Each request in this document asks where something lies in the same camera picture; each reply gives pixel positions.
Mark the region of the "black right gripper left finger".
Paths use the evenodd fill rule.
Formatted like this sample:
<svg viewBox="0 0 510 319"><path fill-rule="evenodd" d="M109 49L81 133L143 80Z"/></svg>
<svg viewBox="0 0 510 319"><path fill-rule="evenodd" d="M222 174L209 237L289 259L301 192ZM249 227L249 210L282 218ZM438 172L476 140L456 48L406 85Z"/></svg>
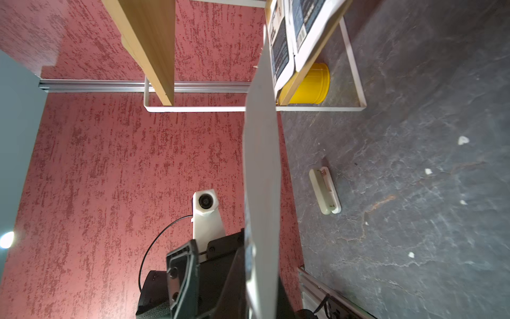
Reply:
<svg viewBox="0 0 510 319"><path fill-rule="evenodd" d="M245 252L236 250L219 300L210 318L248 318Z"/></svg>

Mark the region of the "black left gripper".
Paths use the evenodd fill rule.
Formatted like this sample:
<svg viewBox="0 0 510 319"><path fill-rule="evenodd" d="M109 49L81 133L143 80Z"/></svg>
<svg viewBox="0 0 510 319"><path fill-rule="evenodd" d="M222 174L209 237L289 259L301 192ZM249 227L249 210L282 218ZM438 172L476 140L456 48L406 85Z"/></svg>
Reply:
<svg viewBox="0 0 510 319"><path fill-rule="evenodd" d="M165 271L150 271L135 317L214 318L235 257L244 247L244 229L206 244L195 239L166 256Z"/></svg>

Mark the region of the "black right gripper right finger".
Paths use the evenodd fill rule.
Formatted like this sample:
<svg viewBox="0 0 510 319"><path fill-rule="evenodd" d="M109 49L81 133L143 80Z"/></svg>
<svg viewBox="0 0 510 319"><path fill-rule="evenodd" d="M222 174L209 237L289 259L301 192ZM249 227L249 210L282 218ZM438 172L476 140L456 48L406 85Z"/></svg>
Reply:
<svg viewBox="0 0 510 319"><path fill-rule="evenodd" d="M276 319L296 319L295 312L290 304L281 278L278 279Z"/></svg>

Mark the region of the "wooden shelf with white frame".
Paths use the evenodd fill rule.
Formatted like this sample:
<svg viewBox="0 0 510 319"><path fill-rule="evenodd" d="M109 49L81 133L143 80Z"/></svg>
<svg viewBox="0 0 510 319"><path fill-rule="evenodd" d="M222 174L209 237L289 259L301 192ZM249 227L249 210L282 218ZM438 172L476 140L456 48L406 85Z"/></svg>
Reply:
<svg viewBox="0 0 510 319"><path fill-rule="evenodd" d="M143 107L152 113L165 112L245 112L244 106L176 106L175 77L185 82L252 82L267 31L269 1L220 1L219 7L234 8L234 13L194 16L183 22L183 32L176 31L175 1L105 1L124 49L143 70L145 84L154 87L143 92ZM291 104L290 101L308 74L336 28L344 40L351 73L359 99L359 109L367 107L363 85L353 55L344 16L350 2L328 21L325 31L303 69L275 94L277 111L323 111L321 104Z"/></svg>

